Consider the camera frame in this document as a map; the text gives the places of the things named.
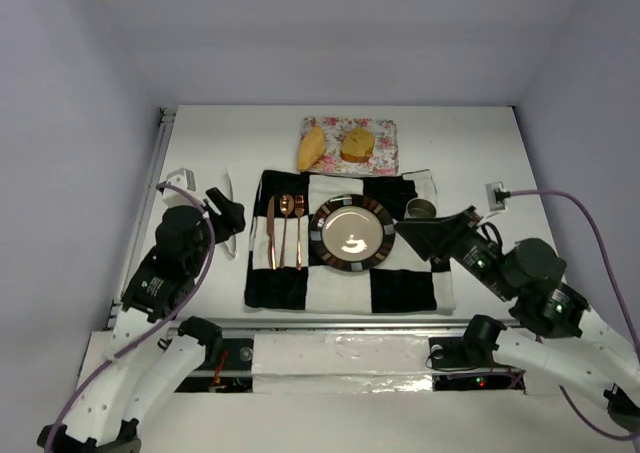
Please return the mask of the round toasted bread piece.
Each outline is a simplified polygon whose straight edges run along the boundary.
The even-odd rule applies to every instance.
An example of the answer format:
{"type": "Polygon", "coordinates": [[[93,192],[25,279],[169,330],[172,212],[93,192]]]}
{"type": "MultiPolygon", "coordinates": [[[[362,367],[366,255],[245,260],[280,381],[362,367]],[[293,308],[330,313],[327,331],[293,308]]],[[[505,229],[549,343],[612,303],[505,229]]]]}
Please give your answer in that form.
{"type": "Polygon", "coordinates": [[[341,145],[340,156],[352,163],[364,163],[369,160],[375,147],[375,137],[367,129],[356,126],[349,130],[341,145]]]}

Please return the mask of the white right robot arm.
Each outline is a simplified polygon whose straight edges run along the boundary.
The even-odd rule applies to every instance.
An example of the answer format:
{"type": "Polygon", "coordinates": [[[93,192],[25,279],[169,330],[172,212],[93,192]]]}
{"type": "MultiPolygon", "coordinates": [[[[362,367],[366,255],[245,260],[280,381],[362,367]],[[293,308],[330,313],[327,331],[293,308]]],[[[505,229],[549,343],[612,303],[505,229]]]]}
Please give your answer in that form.
{"type": "Polygon", "coordinates": [[[511,303],[509,328],[487,315],[468,323],[458,350],[473,365],[512,366],[554,380],[604,409],[639,435],[639,355],[584,296],[564,283],[566,263],[538,238],[502,249],[497,229],[474,208],[446,218],[409,219],[396,232],[421,259],[453,260],[487,290],[511,303]]]}

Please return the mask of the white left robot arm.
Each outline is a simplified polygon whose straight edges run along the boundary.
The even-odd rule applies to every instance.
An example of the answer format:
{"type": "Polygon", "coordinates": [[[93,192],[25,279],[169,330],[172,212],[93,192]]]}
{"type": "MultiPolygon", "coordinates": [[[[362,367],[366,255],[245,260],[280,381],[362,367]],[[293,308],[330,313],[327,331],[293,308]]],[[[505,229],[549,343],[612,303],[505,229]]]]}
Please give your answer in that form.
{"type": "Polygon", "coordinates": [[[155,243],[121,297],[102,363],[77,387],[36,444],[46,452],[137,452],[139,434],[180,383],[216,361],[222,330],[195,316],[172,321],[199,290],[215,247],[244,231],[244,207],[218,188],[204,200],[169,182],[155,243]]]}

